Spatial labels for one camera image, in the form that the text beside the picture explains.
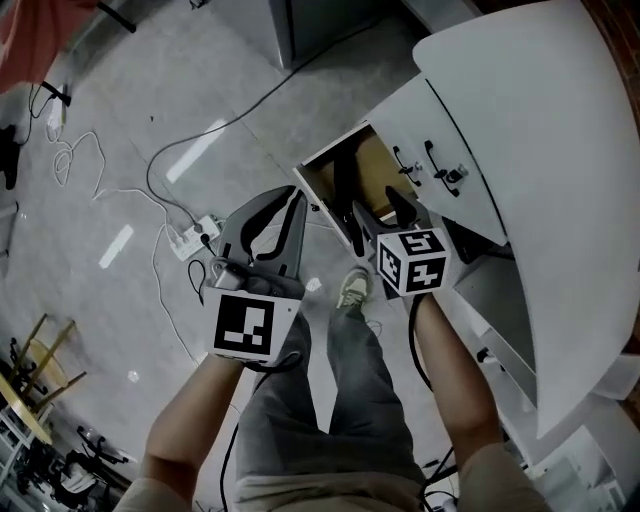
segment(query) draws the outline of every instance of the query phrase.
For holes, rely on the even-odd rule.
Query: person's leg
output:
[[[320,473],[323,442],[307,379],[311,335],[298,314],[280,351],[279,361],[299,351],[294,369],[269,375],[254,392],[238,422],[237,478]],[[264,374],[258,374],[256,382]]]
[[[369,287],[366,271],[353,269],[331,315],[327,352],[338,396],[329,433],[344,454],[342,470],[384,471],[422,482],[402,403],[360,311]]]

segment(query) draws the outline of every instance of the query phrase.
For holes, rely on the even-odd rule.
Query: metal handle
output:
[[[433,150],[433,142],[431,142],[430,140],[426,140],[424,142],[424,149],[427,151],[427,156],[431,161],[431,165],[433,165],[433,168],[436,170],[436,173],[433,175],[433,177],[442,181],[442,183],[444,183],[445,188],[449,191],[449,193],[453,197],[458,197],[460,195],[460,191],[457,188],[449,188],[449,185],[445,181],[445,178],[447,178],[449,175],[449,171],[447,171],[446,169],[439,169],[438,166],[436,165],[436,161],[433,159],[433,155],[431,154],[431,151]]]
[[[411,177],[411,173],[413,172],[413,167],[405,167],[405,165],[400,160],[399,153],[400,153],[400,148],[398,146],[393,146],[393,156],[396,157],[396,160],[398,161],[398,165],[400,166],[400,170],[398,171],[398,174],[404,174],[407,178],[409,178],[409,181],[411,181],[411,183],[413,183],[416,187],[421,187],[422,183],[419,180],[414,180]]]

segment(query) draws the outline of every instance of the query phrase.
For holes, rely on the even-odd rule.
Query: fiducial marker cube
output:
[[[439,228],[378,236],[378,273],[398,295],[442,288],[450,259],[447,239]]]

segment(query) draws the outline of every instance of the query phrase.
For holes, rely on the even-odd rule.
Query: forearm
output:
[[[462,466],[479,447],[501,441],[493,394],[431,294],[418,307],[415,332],[438,411]]]
[[[146,457],[193,468],[204,463],[242,374],[242,363],[208,355],[160,413]]]

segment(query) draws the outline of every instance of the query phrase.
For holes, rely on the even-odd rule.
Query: red cloth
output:
[[[20,82],[42,83],[73,32],[99,0],[15,0],[0,20],[0,94]]]

